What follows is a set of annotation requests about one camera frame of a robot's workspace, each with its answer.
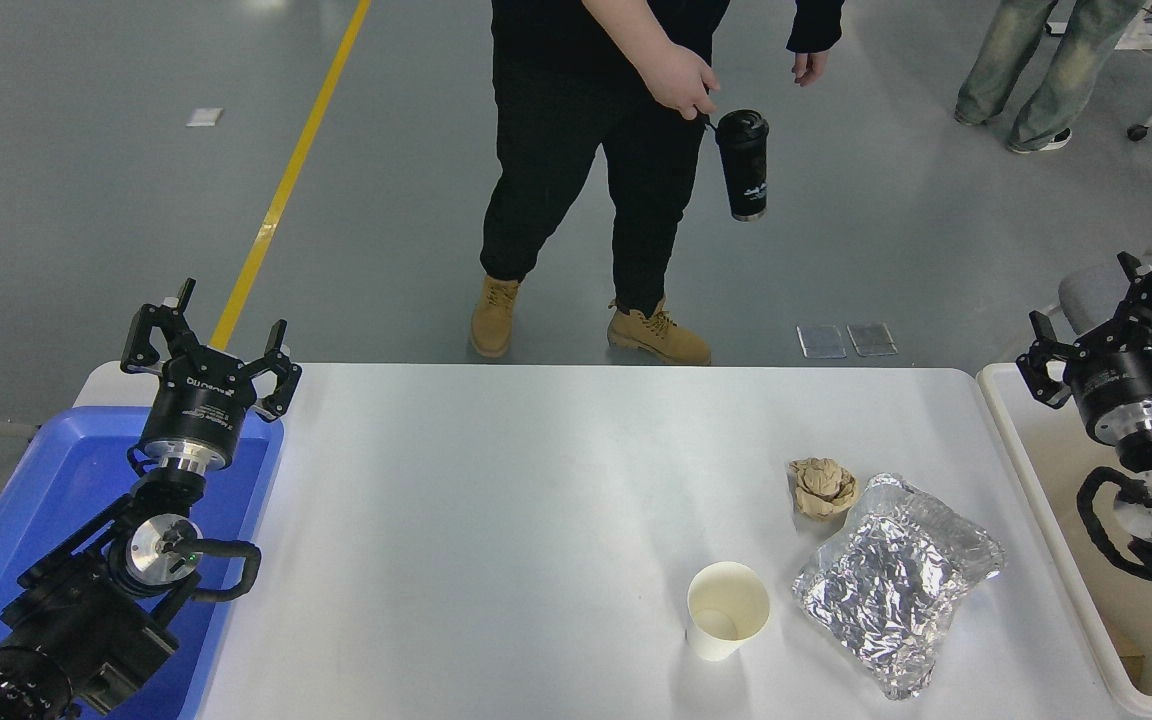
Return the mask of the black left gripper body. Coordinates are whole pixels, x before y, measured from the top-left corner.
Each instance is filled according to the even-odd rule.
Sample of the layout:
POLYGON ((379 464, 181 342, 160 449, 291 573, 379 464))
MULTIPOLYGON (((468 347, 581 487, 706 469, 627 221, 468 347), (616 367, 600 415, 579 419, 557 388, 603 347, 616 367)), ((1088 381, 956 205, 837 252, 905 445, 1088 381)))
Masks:
POLYGON ((173 357, 162 364, 141 452, 156 458, 187 457, 188 469, 228 468, 253 402, 251 376, 237 357, 173 357))

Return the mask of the person's right hand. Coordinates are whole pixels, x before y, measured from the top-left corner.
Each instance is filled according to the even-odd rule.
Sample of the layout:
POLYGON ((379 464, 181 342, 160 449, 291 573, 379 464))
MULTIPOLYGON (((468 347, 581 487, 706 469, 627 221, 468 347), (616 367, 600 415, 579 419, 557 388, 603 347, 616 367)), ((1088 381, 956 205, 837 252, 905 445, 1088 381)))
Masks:
POLYGON ((649 94, 685 120, 695 120, 717 111, 710 92, 717 91, 717 73, 694 53, 672 41, 644 51, 634 67, 641 74, 649 94))

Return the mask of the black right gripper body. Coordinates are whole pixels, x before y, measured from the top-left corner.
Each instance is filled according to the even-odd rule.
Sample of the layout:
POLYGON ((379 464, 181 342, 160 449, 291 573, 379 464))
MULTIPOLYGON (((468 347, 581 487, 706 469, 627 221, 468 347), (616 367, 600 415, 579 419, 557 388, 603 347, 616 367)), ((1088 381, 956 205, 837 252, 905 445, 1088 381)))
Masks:
POLYGON ((1064 382, 1092 439, 1152 430, 1152 344, 1106 350, 1076 343, 1064 382))

